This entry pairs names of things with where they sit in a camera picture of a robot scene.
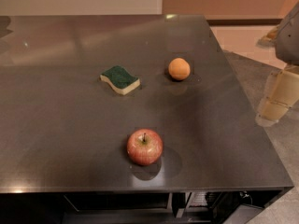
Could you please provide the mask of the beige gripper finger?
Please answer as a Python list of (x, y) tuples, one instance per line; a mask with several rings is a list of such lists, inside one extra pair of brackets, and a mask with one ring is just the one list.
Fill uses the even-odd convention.
[(276, 123), (299, 101), (299, 66), (272, 72), (258, 105), (256, 122), (263, 127)]
[(278, 27), (271, 29), (266, 35), (258, 40), (258, 44), (264, 47), (273, 47), (278, 35)]

